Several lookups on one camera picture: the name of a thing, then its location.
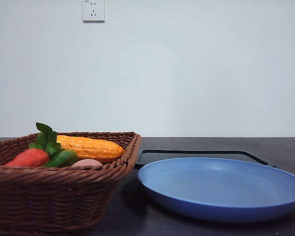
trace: corn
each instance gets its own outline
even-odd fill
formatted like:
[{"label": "corn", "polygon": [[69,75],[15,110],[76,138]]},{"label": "corn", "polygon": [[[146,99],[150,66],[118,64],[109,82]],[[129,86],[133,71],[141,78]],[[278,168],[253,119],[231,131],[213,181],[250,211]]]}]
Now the corn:
[{"label": "corn", "polygon": [[124,154],[124,149],[113,142],[85,137],[57,135],[61,148],[73,150],[79,159],[95,159],[101,163],[109,163]]}]

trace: basket rim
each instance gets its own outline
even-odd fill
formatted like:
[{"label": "basket rim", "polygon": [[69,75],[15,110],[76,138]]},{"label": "basket rim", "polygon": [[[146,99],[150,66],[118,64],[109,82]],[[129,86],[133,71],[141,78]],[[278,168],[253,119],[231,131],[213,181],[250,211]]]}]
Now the basket rim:
[{"label": "basket rim", "polygon": [[[70,177],[76,178],[80,176],[81,182],[84,181],[100,181],[100,180],[115,180],[125,176],[135,165],[137,159],[137,152],[141,141],[141,136],[135,132],[57,132],[60,134],[67,135],[85,135],[85,134],[96,134],[120,137],[128,136],[131,141],[125,150],[125,153],[116,161],[105,164],[103,167],[7,167],[0,166],[0,179],[2,182],[5,178],[11,178],[11,176],[16,175],[17,179],[22,179],[23,182],[31,182],[31,177],[37,178],[37,176],[42,176],[39,178],[39,182],[51,183],[48,176],[59,175],[61,177],[66,176],[65,182],[67,182]],[[19,138],[13,138],[10,140],[0,141],[0,145],[7,145],[9,143],[15,142],[16,140],[28,139],[37,135],[38,133],[29,134]]]}]

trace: dark gray countertop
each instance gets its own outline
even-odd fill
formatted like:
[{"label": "dark gray countertop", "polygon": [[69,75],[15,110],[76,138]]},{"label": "dark gray countertop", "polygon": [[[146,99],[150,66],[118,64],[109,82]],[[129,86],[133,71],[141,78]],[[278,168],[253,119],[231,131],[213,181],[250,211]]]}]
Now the dark gray countertop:
[{"label": "dark gray countertop", "polygon": [[[295,138],[143,138],[140,149],[244,150],[295,174]],[[133,170],[89,236],[295,236],[295,211],[254,224],[222,224],[170,212],[150,200]]]}]

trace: white wall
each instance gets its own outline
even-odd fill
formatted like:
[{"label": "white wall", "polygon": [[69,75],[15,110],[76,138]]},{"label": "white wall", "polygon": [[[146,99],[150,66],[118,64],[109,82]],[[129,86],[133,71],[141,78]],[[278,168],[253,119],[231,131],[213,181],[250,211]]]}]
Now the white wall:
[{"label": "white wall", "polygon": [[0,0],[0,137],[295,136],[295,0]]}]

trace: black tray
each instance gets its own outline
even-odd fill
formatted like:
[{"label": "black tray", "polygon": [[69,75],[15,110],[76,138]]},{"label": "black tray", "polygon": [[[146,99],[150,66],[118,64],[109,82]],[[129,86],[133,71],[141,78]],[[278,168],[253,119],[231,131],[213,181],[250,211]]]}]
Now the black tray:
[{"label": "black tray", "polygon": [[261,159],[256,155],[252,155],[246,151],[196,151],[196,150],[139,150],[138,161],[135,168],[139,169],[142,166],[159,160],[182,158],[182,157],[214,157],[225,158],[239,161],[248,161],[263,165],[275,167],[267,160]]}]

